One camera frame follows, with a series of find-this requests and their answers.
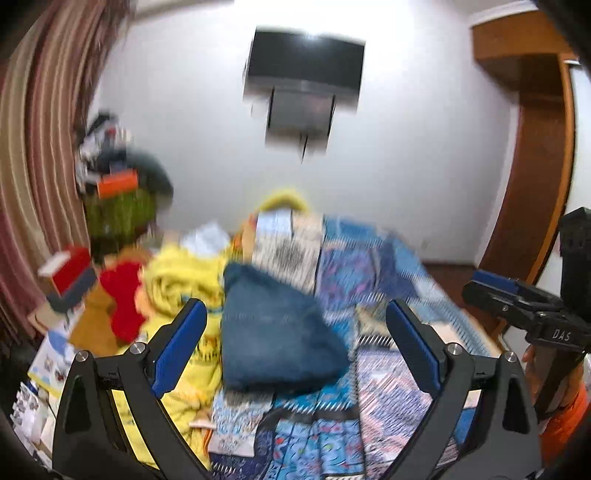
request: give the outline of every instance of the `paper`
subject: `paper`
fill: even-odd
[[[256,221],[256,234],[291,236],[291,210],[273,210],[272,212],[259,212]]]
[[[180,245],[196,257],[211,258],[228,248],[230,237],[217,222],[210,222],[185,235]]]

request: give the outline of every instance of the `black device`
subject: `black device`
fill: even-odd
[[[464,301],[526,331],[540,347],[545,378],[535,401],[538,421],[551,417],[566,389],[568,374],[591,351],[591,210],[581,207],[559,223],[560,297],[490,272],[477,271],[462,291]]]
[[[359,42],[257,29],[246,81],[325,95],[358,95],[364,49]]]
[[[76,480],[212,480],[159,400],[174,388],[205,320],[203,303],[191,299],[148,344],[135,343],[123,355],[107,358],[79,352],[57,415],[54,468]],[[541,468],[535,413],[515,355],[493,359],[470,355],[457,343],[446,345],[401,300],[388,305],[386,323],[417,384],[433,402],[382,480],[522,480]],[[125,392],[160,471],[135,459],[111,389]],[[475,389],[482,393],[462,450],[455,461],[438,468],[468,392]]]
[[[269,106],[267,129],[277,133],[297,133],[307,137],[328,137],[335,96],[274,89]]]

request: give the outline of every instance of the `yellow towel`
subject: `yellow towel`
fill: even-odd
[[[142,325],[149,341],[162,325],[173,321],[183,306],[183,297],[201,299],[208,310],[223,303],[220,279],[228,259],[225,255],[202,259],[176,245],[164,247],[142,273],[143,288],[151,302],[153,315]],[[203,336],[192,353],[174,390],[164,394],[162,404],[179,433],[207,469],[210,468],[207,443],[210,430],[189,427],[197,412],[208,408],[222,381],[220,363],[220,312],[208,313]],[[135,425],[125,394],[114,391],[115,404],[125,433],[139,461],[157,467]]]

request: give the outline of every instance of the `dark fabric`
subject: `dark fabric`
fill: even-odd
[[[305,391],[336,381],[347,349],[312,296],[250,265],[224,271],[223,382],[234,390]]]
[[[173,184],[164,167],[152,155],[129,148],[104,148],[96,159],[96,168],[100,173],[110,173],[111,164],[118,163],[138,173],[139,188],[150,193],[173,196]]]

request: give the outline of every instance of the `red cloth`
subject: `red cloth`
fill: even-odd
[[[579,393],[572,405],[553,417],[541,435],[542,459],[545,466],[551,464],[562,452],[586,411],[587,392],[584,383],[581,382]]]
[[[111,329],[117,338],[126,343],[138,337],[139,329],[146,320],[135,309],[135,292],[141,284],[138,278],[141,267],[141,263],[123,262],[99,276],[100,284],[117,304],[111,317]]]

